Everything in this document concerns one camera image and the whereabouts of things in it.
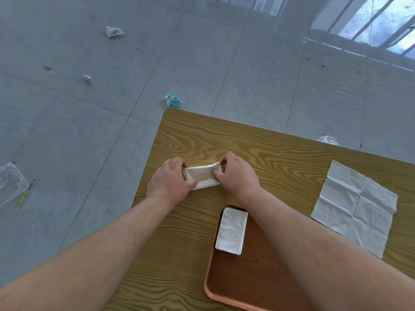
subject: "person's right hand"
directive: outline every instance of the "person's right hand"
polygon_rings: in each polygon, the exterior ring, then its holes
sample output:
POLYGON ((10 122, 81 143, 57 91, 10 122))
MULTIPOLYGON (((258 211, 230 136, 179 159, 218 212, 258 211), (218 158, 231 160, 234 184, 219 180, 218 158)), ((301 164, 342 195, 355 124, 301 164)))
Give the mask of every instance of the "person's right hand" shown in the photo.
POLYGON ((226 164, 225 172, 214 171, 212 174, 224 189, 234 197, 238 198, 240 193, 260 188, 257 174, 251 165, 241 157, 228 152, 222 158, 220 164, 226 164))

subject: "clear plastic bag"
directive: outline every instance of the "clear plastic bag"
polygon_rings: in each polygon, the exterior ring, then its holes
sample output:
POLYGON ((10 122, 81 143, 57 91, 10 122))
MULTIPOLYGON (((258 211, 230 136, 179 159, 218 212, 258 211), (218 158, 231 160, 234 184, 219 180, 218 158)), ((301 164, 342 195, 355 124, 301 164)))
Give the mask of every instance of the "clear plastic bag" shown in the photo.
POLYGON ((11 162, 0 167, 0 206, 29 188, 26 179, 11 162))
POLYGON ((337 142, 334 137, 329 135, 320 136, 316 141, 339 146, 339 142, 337 142))

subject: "unfolded napkin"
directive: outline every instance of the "unfolded napkin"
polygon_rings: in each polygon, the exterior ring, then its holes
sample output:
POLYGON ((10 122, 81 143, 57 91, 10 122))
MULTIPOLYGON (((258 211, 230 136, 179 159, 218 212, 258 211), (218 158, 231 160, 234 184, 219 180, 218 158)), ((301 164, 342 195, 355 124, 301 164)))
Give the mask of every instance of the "unfolded napkin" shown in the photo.
POLYGON ((193 179, 197 180, 198 183, 193 190, 211 187, 219 184, 219 182, 212 175, 214 170, 222 172, 220 162, 208 166, 186 168, 184 169, 184 178, 186 181, 193 179))
POLYGON ((247 212, 226 207, 222 213, 215 248, 240 255, 247 219, 247 212))
POLYGON ((311 217, 382 258, 396 203, 397 194, 332 161, 311 217))

